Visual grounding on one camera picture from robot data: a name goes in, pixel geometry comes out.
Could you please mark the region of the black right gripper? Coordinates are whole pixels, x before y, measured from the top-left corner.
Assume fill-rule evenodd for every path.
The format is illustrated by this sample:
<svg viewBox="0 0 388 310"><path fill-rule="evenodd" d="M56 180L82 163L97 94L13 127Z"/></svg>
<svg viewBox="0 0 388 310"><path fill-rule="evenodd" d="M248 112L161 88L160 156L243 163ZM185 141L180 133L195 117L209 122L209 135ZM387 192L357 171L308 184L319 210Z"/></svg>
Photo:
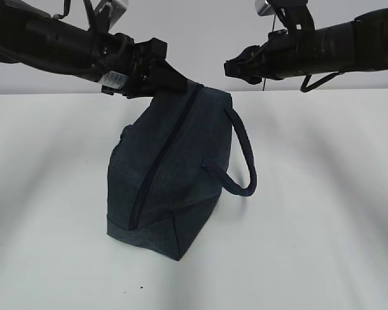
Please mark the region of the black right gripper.
<svg viewBox="0 0 388 310"><path fill-rule="evenodd" d="M245 48L239 56L224 63L225 76L242 78L251 85L261 84L263 79L279 81L307 75L304 35L290 35L286 30L269 33L263 45Z"/></svg>

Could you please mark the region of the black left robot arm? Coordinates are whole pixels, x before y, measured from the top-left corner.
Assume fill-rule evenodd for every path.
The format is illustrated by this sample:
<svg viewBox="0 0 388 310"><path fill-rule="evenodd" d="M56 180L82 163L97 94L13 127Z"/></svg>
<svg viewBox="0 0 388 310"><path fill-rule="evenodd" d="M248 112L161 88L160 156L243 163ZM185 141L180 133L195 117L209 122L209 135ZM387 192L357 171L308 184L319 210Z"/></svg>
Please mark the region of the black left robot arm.
<svg viewBox="0 0 388 310"><path fill-rule="evenodd" d="M166 61L166 42L153 38L135 43L128 35L110 33L128 1L83 4L86 30L63 22L70 1L64 1L62 14L54 15L24 1L0 1L0 63L92 81L104 94L128 99L187 91L187 78Z"/></svg>

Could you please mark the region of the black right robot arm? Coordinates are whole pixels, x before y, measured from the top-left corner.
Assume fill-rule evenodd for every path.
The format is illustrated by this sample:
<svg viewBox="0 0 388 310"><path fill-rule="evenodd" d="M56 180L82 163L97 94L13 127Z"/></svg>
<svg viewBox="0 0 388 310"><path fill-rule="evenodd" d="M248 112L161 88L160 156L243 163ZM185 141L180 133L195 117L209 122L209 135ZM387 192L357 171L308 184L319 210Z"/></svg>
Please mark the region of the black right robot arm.
<svg viewBox="0 0 388 310"><path fill-rule="evenodd" d="M265 44L226 61L228 77L257 85L303 76L301 91L309 92L348 72L388 70L388 8L320 29L306 1L257 2L256 10L276 16L284 27L270 32Z"/></svg>

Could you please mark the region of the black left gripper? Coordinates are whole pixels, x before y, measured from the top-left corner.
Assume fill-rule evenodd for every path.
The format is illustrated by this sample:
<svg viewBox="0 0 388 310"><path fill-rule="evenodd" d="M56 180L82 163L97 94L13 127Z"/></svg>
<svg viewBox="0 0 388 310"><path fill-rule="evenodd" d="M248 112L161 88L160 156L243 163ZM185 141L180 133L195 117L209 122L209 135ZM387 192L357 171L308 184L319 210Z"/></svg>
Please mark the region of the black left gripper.
<svg viewBox="0 0 388 310"><path fill-rule="evenodd" d="M158 88L187 91L188 79L166 56L167 43L155 37L136 43L125 34L102 35L90 43L87 64L94 72L89 76L101 85L101 93L127 99L154 97Z"/></svg>

